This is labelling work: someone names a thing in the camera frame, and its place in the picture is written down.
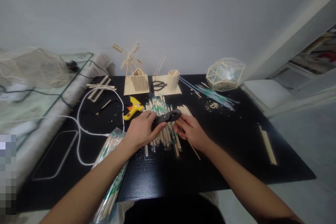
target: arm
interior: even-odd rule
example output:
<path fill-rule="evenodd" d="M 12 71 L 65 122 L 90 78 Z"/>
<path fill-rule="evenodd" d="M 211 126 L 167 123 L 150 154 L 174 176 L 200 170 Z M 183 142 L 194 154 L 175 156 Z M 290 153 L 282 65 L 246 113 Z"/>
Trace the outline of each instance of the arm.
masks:
<path fill-rule="evenodd" d="M 174 125 L 181 138 L 202 151 L 216 166 L 230 188 L 258 223 L 288 218 L 303 223 L 299 217 L 264 183 L 238 164 L 205 134 L 194 117 L 182 114 L 178 121 L 184 132 Z"/>
<path fill-rule="evenodd" d="M 120 144 L 86 174 L 41 223 L 89 223 L 123 165 L 139 148 L 153 141 L 167 125 L 161 123 L 151 131 L 155 117 L 156 113 L 146 111 L 134 118 Z"/>

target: glue gun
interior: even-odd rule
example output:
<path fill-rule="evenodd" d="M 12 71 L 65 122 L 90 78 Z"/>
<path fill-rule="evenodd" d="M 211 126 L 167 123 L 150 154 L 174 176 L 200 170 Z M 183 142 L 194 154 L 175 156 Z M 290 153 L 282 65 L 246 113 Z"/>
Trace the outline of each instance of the glue gun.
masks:
<path fill-rule="evenodd" d="M 127 115 L 124 115 L 124 120 L 128 121 L 129 119 L 131 119 L 131 117 L 135 114 L 135 112 L 137 111 L 142 111 L 142 109 L 144 108 L 144 106 L 141 105 L 141 103 L 135 99 L 133 96 L 131 96 L 130 98 L 132 106 L 128 107 L 129 113 Z"/>

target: white cable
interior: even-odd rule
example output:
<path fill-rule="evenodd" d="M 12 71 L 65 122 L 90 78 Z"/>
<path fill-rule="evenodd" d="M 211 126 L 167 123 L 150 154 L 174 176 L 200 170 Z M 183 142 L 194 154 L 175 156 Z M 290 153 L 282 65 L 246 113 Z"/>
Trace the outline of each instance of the white cable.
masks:
<path fill-rule="evenodd" d="M 26 120 L 18 120 L 18 121 L 11 121 L 11 122 L 0 122 L 0 123 L 20 123 L 20 122 L 25 122 L 25 121 L 33 121 L 33 120 L 37 120 L 37 119 L 44 119 L 44 118 L 54 118 L 54 117 L 67 117 L 67 118 L 71 118 L 72 120 L 74 120 L 78 126 L 78 144 L 77 144 L 77 157 L 78 157 L 78 161 L 84 165 L 84 166 L 91 166 L 91 165 L 94 165 L 94 163 L 84 163 L 79 155 L 79 144 L 81 142 L 81 129 L 80 129 L 80 126 L 79 126 L 79 123 L 78 121 L 71 117 L 71 116 L 65 116 L 65 115 L 55 115 L 55 116 L 49 116 L 49 117 L 37 117 L 37 118 L 32 118 L 32 119 L 26 119 Z"/>
<path fill-rule="evenodd" d="M 66 117 L 66 118 L 71 118 L 72 120 L 74 120 L 75 122 L 76 122 L 76 124 L 77 124 L 77 126 L 78 126 L 78 144 L 77 144 L 77 157 L 78 157 L 78 161 L 82 164 L 82 165 L 84 165 L 84 166 L 92 166 L 92 165 L 94 165 L 94 163 L 84 163 L 83 161 L 82 161 L 82 159 L 81 159 L 81 157 L 80 157 L 80 155 L 79 155 L 79 144 L 80 144 L 80 142 L 81 142 L 81 130 L 83 130 L 85 133 L 87 133 L 87 134 L 89 134 L 89 135 L 102 135 L 102 136 L 109 136 L 110 134 L 94 134 L 94 133 L 90 133 L 90 132 L 88 132 L 88 131 L 86 131 L 85 129 L 83 129 L 82 127 L 81 127 L 81 125 L 79 124 L 79 112 L 80 112 L 80 110 L 81 110 L 81 107 L 82 107 L 82 104 L 83 104 L 83 102 L 84 102 L 84 100 L 85 100 L 85 98 L 87 97 L 87 95 L 89 94 L 89 93 L 91 93 L 93 90 L 96 90 L 96 89 L 98 89 L 98 88 L 94 88 L 94 89 L 92 89 L 92 90 L 90 90 L 85 96 L 84 96 L 84 98 L 83 98 L 83 100 L 82 100 L 82 102 L 81 102 L 81 104 L 80 104 L 80 106 L 79 106 L 79 109 L 78 109 L 78 113 L 77 113 L 77 120 L 75 119 L 75 118 L 73 118 L 73 117 L 71 117 L 71 116 L 65 116 L 65 115 L 55 115 L 55 116 L 49 116 L 49 117 L 37 117 L 37 118 L 32 118 L 32 119 L 26 119 L 26 120 L 18 120 L 18 121 L 11 121 L 11 122 L 1 122 L 0 121 L 0 123 L 20 123 L 20 122 L 26 122 L 26 121 L 33 121 L 33 120 L 37 120 L 37 119 L 44 119 L 44 118 L 54 118 L 54 117 Z M 107 89 L 107 90 L 112 90 L 113 92 L 115 92 L 116 94 L 117 94 L 117 96 L 119 97 L 119 99 L 120 99 L 120 101 L 121 101 L 121 104 L 122 104 L 122 107 L 121 107 L 121 109 L 122 109 L 122 111 L 124 111 L 124 103 L 123 103 L 123 101 L 122 101 L 122 99 L 120 98 L 120 96 L 118 95 L 118 93 L 116 92 L 116 91 L 114 91 L 113 89 L 110 89 L 110 88 L 99 88 L 99 89 Z M 123 114 L 121 114 L 121 116 L 122 116 L 122 131 L 123 132 L 125 132 L 125 121 L 124 121 L 124 115 Z"/>
<path fill-rule="evenodd" d="M 116 95 L 119 97 L 120 102 L 121 102 L 121 110 L 124 111 L 124 103 L 123 103 L 122 99 L 120 98 L 120 96 L 118 95 L 118 93 L 117 93 L 116 91 L 114 91 L 114 90 L 111 89 L 111 88 L 107 88 L 107 87 L 101 87 L 101 88 L 100 88 L 100 87 L 97 87 L 97 88 L 94 88 L 94 89 L 90 90 L 90 91 L 84 96 L 82 102 L 80 103 L 78 112 L 77 112 L 77 121 L 78 121 L 78 125 L 79 125 L 80 129 L 83 130 L 85 133 L 87 133 L 87 134 L 89 134 L 89 135 L 102 135 L 102 136 L 107 137 L 107 136 L 110 135 L 109 133 L 108 133 L 108 134 L 95 134 L 95 133 L 91 133 L 91 132 L 88 132 L 88 131 L 86 131 L 85 129 L 83 129 L 83 128 L 81 127 L 81 124 L 79 123 L 79 112 L 81 111 L 82 105 L 83 105 L 83 103 L 84 103 L 86 97 L 88 96 L 88 94 L 91 93 L 92 91 L 96 90 L 96 89 L 112 90 L 114 93 L 116 93 Z M 123 121 L 123 122 L 122 122 L 122 128 L 123 128 L 122 131 L 125 132 L 124 115 L 121 113 L 121 116 L 122 116 L 122 121 Z"/>

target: scissors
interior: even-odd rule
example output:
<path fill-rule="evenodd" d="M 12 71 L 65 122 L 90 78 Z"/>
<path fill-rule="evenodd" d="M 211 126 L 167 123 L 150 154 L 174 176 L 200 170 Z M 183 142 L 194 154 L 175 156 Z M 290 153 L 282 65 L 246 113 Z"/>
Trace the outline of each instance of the scissors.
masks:
<path fill-rule="evenodd" d="M 153 84 L 152 84 L 152 91 L 160 91 L 162 90 L 165 86 L 167 86 L 166 83 L 160 81 L 160 80 L 155 80 L 153 81 Z"/>

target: black tabletop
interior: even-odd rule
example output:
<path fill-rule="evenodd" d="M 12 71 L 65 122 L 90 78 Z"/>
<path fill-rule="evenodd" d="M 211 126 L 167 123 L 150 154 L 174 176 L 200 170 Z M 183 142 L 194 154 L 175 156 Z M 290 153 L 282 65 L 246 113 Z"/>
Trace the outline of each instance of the black tabletop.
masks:
<path fill-rule="evenodd" d="M 97 77 L 93 82 L 100 82 L 102 78 Z M 184 75 L 183 78 L 194 85 L 205 82 L 205 75 Z M 129 96 L 122 96 L 125 77 L 114 76 L 111 79 L 125 105 L 131 105 Z M 210 98 L 204 95 L 199 98 L 182 82 L 179 82 L 179 86 L 182 94 L 165 96 L 166 103 L 172 104 L 173 108 L 185 104 L 206 134 L 261 181 L 273 184 L 316 178 L 240 88 L 221 93 L 240 102 L 234 106 L 235 111 L 230 111 L 226 108 L 213 110 L 209 108 L 213 102 Z M 134 95 L 134 97 L 144 104 L 153 97 L 153 93 Z M 116 102 L 100 112 L 99 115 L 95 115 L 110 99 L 116 100 Z M 101 134 L 109 133 L 115 127 L 122 128 L 120 115 L 122 108 L 121 104 L 117 102 L 118 100 L 112 91 L 104 91 L 95 103 L 86 99 L 80 112 L 81 126 L 89 132 Z M 76 117 L 78 108 L 79 103 L 70 116 Z M 267 131 L 278 166 L 270 164 L 259 125 Z M 59 132 L 71 130 L 78 130 L 77 125 L 73 120 L 67 119 Z M 47 156 L 42 164 L 39 167 L 36 166 L 35 171 L 32 172 L 17 196 L 18 212 L 52 208 L 90 171 L 90 166 L 83 166 L 78 161 L 76 153 L 78 140 L 75 140 L 64 166 L 55 178 L 41 181 L 32 180 L 34 173 L 35 178 L 47 177 L 56 171 L 62 159 L 60 156 L 64 156 L 73 137 L 74 134 L 68 134 L 68 136 L 64 135 L 63 142 L 59 141 L 61 137 L 58 137 L 54 143 L 51 142 L 50 150 L 48 153 L 48 149 L 46 150 Z M 106 137 L 103 136 L 83 133 L 79 147 L 82 160 L 93 163 L 105 140 Z M 199 160 L 187 141 L 180 139 L 180 142 L 182 146 L 180 159 L 176 159 L 173 149 L 166 151 L 162 147 L 157 148 L 155 153 L 149 151 L 149 156 L 146 158 L 145 150 L 141 148 L 128 163 L 117 201 L 178 196 L 229 188 L 206 156 L 198 152 L 201 157 Z"/>

